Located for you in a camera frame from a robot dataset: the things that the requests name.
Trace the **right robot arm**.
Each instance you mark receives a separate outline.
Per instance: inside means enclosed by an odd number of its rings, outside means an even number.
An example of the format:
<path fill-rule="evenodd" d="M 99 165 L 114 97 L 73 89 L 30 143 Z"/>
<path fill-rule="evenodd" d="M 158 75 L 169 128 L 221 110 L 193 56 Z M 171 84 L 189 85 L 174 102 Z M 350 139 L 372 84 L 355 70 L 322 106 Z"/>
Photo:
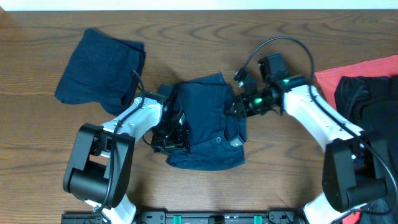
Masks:
<path fill-rule="evenodd" d="M 246 68 L 234 75 L 244 89 L 226 114 L 248 118 L 279 108 L 294 117 L 324 151 L 323 192 L 302 209 L 302 223 L 337 223 L 352 213 L 367 213 L 380 198 L 396 204 L 397 182 L 386 141 L 366 132 L 331 107 L 303 75 L 291 75 L 281 54 L 258 61 L 266 87 L 257 88 Z"/>

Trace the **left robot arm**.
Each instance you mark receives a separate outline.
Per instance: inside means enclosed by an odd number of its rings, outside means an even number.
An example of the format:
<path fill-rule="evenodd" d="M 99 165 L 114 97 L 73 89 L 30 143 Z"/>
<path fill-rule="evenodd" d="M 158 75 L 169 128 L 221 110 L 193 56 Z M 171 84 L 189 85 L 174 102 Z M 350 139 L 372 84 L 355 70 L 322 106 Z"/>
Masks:
<path fill-rule="evenodd" d="M 190 131 L 174 87 L 142 90 L 119 116 L 77 132 L 63 179 L 64 191 L 92 206 L 65 213 L 62 223 L 135 223 L 137 208 L 126 195 L 134 146 L 147 132 L 156 153 L 190 152 Z"/>

